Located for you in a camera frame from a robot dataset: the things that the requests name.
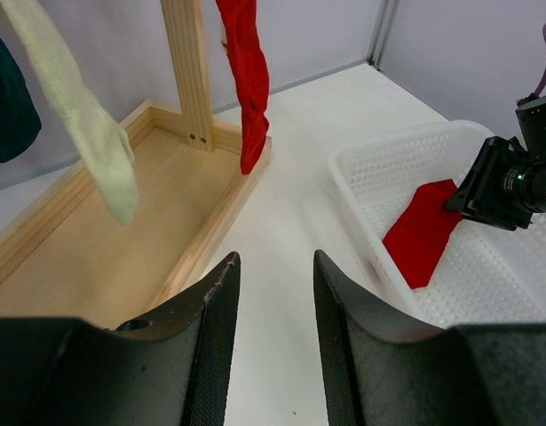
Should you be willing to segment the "cream sock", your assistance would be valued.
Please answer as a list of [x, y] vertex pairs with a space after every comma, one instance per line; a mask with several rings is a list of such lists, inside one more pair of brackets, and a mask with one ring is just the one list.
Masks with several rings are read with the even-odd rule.
[[130, 225], [139, 192], [126, 130], [85, 84], [67, 43], [39, 2], [1, 1], [0, 6], [108, 211], [121, 225]]

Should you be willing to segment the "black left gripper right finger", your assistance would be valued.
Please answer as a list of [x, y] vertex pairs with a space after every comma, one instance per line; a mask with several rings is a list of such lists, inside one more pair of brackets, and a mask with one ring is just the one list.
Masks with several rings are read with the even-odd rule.
[[435, 327], [323, 251], [313, 295], [332, 425], [546, 425], [546, 323]]

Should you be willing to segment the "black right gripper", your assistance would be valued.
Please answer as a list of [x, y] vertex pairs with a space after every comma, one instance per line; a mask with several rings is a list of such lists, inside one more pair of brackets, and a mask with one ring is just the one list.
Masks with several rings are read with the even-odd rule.
[[527, 229], [534, 207], [533, 183], [539, 165], [518, 139], [487, 138], [445, 211], [507, 231]]

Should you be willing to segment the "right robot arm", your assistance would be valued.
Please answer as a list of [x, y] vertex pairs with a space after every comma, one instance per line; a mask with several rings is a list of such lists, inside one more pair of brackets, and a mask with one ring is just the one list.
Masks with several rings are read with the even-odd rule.
[[546, 213], [546, 95], [517, 103], [524, 145], [517, 138], [487, 138], [443, 209], [508, 231], [527, 229], [534, 214]]

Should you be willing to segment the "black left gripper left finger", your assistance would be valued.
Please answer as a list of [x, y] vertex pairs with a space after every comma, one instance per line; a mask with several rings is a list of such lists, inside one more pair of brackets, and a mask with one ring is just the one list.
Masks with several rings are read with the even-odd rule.
[[221, 425], [241, 259], [114, 330], [0, 318], [0, 425]]

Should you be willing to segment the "red sock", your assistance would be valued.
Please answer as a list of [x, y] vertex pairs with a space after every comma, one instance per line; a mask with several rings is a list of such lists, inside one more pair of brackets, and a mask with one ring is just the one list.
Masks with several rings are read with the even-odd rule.
[[459, 212], [443, 209], [456, 190], [451, 179], [419, 186], [384, 236], [386, 250], [411, 289], [428, 286], [451, 233], [462, 221]]
[[217, 0], [226, 55], [241, 107], [241, 173], [248, 175], [265, 147], [270, 76], [257, 31], [257, 1]]

